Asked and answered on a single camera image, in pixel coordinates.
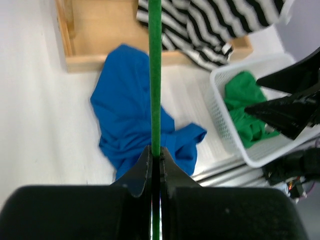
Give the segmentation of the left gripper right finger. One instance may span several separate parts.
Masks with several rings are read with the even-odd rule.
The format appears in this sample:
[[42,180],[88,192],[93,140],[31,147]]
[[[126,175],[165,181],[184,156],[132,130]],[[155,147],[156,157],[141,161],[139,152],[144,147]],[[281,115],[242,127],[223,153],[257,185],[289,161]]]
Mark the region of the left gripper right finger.
[[171,198],[176,188],[201,187],[175,163],[166,147],[160,148],[159,176],[162,198]]

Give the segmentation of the blue tank top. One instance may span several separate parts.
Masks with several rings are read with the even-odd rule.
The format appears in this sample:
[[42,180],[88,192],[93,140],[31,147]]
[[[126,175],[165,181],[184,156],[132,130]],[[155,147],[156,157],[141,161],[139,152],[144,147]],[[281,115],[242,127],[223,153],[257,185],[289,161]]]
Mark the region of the blue tank top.
[[[99,148],[121,178],[152,143],[150,60],[134,47],[122,44],[106,58],[90,102],[100,127]],[[207,131],[195,123],[176,129],[162,108],[160,145],[176,165],[192,176],[198,158],[197,144]]]

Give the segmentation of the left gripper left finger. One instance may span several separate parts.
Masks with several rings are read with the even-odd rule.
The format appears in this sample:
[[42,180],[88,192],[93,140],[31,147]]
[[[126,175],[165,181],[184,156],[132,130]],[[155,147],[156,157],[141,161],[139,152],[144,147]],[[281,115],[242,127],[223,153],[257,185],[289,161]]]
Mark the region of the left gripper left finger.
[[111,184],[113,187],[127,189],[131,196],[140,198],[151,196],[153,157],[151,146],[146,146],[138,161],[122,177]]

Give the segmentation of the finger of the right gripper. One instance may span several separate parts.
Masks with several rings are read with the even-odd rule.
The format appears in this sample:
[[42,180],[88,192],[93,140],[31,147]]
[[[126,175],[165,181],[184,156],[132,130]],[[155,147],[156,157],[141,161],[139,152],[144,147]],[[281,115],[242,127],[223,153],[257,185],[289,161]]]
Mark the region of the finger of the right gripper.
[[295,94],[302,92],[320,80],[320,49],[282,70],[261,77],[256,84],[272,90]]
[[320,87],[250,105],[244,111],[295,140],[306,127],[320,124]]

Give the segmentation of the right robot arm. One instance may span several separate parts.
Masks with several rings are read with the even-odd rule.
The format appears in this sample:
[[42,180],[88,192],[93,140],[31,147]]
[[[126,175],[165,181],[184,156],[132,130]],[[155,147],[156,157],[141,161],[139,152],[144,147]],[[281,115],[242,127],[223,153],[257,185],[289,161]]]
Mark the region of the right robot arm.
[[[257,85],[287,93],[282,98],[247,106],[244,111],[295,140],[306,127],[320,123],[320,50],[282,70],[261,77]],[[308,182],[320,180],[320,148],[288,153],[262,168],[271,186],[285,182],[294,199]]]

